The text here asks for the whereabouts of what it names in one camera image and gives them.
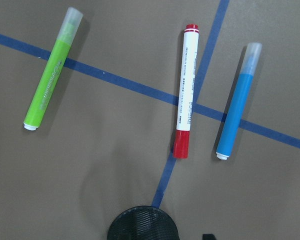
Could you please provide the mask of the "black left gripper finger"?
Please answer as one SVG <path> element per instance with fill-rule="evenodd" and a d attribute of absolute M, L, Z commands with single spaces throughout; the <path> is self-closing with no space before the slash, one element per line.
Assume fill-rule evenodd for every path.
<path fill-rule="evenodd" d="M 202 240 L 216 240 L 216 237 L 212 233 L 204 233 L 202 235 Z"/>

